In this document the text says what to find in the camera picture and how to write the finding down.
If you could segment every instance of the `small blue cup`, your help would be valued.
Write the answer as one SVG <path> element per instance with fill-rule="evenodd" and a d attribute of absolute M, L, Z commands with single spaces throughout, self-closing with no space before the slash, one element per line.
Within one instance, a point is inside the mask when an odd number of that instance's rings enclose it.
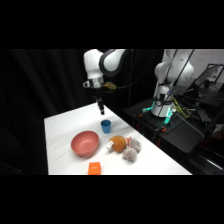
<path fill-rule="evenodd" d="M 110 134 L 111 131 L 111 122 L 109 120 L 105 120 L 101 122 L 101 126 L 104 134 Z"/>

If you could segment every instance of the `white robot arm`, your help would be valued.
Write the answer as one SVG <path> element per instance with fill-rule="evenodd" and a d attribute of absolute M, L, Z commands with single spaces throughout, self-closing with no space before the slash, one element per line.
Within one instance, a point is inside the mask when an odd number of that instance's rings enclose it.
<path fill-rule="evenodd" d="M 156 101 L 152 108 L 152 113 L 159 117 L 167 117 L 168 115 L 173 98 L 173 95 L 169 94 L 169 92 L 173 84 L 177 81 L 179 81 L 179 83 L 188 81 L 192 78 L 194 73 L 194 68 L 189 62 L 189 50 L 178 49 L 176 55 L 172 56 L 174 55 L 173 50 L 166 50 L 166 55 L 170 62 L 160 63 L 155 69 L 158 84 L 154 95 Z"/>
<path fill-rule="evenodd" d="M 101 88 L 104 85 L 103 75 L 106 77 L 116 76 L 121 70 L 128 51 L 128 49 L 110 49 L 103 54 L 95 49 L 84 55 L 88 81 L 83 85 L 93 91 L 102 115 L 104 115 L 103 90 Z"/>

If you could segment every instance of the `gray plush toy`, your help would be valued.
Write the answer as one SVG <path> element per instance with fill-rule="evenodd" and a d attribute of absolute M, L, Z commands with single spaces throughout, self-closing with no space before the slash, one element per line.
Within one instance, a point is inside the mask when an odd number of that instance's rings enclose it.
<path fill-rule="evenodd" d="M 123 158 L 130 162 L 134 162 L 137 158 L 137 154 L 141 151 L 140 143 L 136 139 L 130 139 L 129 146 L 123 153 Z"/>

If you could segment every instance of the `red bowl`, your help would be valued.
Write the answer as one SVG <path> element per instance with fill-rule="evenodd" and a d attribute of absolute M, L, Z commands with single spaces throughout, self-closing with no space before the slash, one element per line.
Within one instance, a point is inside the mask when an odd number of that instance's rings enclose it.
<path fill-rule="evenodd" d="M 99 146 L 99 136 L 92 131 L 82 132 L 73 138 L 72 150 L 79 156 L 92 156 Z"/>

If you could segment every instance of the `white tablecloth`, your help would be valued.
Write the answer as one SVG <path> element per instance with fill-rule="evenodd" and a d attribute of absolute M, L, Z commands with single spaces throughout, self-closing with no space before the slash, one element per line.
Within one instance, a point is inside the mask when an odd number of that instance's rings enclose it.
<path fill-rule="evenodd" d="M 50 175 L 87 175 L 89 163 L 100 162 L 102 175 L 190 175 L 153 143 L 135 131 L 111 110 L 105 108 L 101 116 L 97 104 L 91 104 L 61 115 L 45 119 L 48 169 Z M 112 122 L 112 132 L 105 135 L 101 121 Z M 83 131 L 94 131 L 100 146 L 92 158 L 81 158 L 71 149 L 72 139 Z M 117 152 L 109 153 L 106 145 L 113 136 L 136 138 L 142 150 L 137 160 L 130 163 Z"/>

